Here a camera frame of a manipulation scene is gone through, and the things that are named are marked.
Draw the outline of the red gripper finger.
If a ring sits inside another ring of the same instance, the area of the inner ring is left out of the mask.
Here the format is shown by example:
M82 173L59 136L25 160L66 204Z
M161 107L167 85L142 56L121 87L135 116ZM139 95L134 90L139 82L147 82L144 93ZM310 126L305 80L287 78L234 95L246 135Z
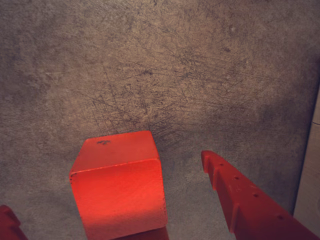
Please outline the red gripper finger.
M201 161L212 189L218 194L227 227L236 239L318 239L224 158L204 150Z
M0 240L28 240L20 229L21 222L12 209L0 206Z

